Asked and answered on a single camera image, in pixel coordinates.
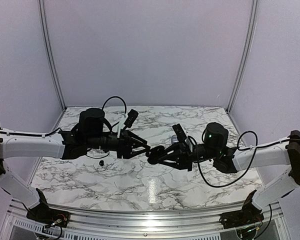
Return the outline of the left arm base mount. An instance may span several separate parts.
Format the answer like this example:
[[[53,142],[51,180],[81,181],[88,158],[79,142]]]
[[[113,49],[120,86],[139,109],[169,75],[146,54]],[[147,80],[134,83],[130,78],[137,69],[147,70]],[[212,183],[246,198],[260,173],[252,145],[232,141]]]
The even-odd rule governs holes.
[[[26,218],[52,226],[56,225],[66,228],[69,222],[70,213],[68,211],[50,208],[43,192],[38,188],[35,189],[38,193],[38,204],[33,208],[27,208]]]

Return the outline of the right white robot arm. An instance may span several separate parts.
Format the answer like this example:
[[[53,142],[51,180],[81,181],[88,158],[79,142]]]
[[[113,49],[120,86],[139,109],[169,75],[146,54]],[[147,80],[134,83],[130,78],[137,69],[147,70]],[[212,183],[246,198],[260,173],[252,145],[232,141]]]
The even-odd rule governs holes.
[[[173,125],[177,142],[170,147],[157,146],[148,155],[152,165],[161,164],[178,170],[192,170],[192,165],[212,161],[213,167],[224,174],[247,172],[251,168],[287,165],[287,169],[264,188],[251,192],[237,219],[248,224],[257,213],[273,201],[283,198],[300,187],[300,132],[294,130],[280,140],[246,148],[228,147],[229,132],[217,122],[209,123],[202,133],[202,144],[186,136],[179,124]]]

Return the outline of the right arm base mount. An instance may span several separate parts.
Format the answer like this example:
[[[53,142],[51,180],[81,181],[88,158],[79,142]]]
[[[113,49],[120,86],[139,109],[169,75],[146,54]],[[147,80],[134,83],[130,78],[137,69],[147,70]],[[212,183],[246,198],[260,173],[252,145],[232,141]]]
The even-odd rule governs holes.
[[[248,195],[240,210],[224,212],[220,215],[219,222],[224,229],[241,227],[264,220],[262,210],[253,205],[253,196],[256,192],[254,190]]]

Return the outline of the purple earbud charging case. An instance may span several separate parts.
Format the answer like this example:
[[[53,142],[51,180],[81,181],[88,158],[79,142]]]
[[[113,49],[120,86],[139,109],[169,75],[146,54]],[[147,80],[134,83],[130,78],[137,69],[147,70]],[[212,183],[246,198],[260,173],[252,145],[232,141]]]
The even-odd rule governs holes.
[[[173,135],[171,137],[171,144],[178,143],[178,142],[179,142],[178,137],[176,135]]]

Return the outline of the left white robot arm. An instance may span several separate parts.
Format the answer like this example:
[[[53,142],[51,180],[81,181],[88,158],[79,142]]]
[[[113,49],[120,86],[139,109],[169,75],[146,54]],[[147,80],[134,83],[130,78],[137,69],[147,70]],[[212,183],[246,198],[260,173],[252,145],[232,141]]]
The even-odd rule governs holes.
[[[113,131],[100,108],[82,111],[71,130],[33,133],[0,127],[0,187],[21,201],[41,222],[50,222],[54,215],[44,194],[13,173],[4,161],[14,157],[75,160],[87,155],[89,150],[113,151],[119,159],[131,159],[150,150],[145,139],[128,130],[137,117],[138,112],[130,110],[118,123],[117,131]]]

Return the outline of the black earbud charging case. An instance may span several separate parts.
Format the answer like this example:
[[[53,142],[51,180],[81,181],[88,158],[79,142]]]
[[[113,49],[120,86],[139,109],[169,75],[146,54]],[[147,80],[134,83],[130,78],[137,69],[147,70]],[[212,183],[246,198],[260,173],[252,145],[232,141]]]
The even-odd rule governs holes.
[[[163,145],[159,145],[151,148],[148,152],[145,153],[147,157],[147,162],[151,165],[156,165],[159,162],[159,158],[161,158],[165,153],[165,147]]]

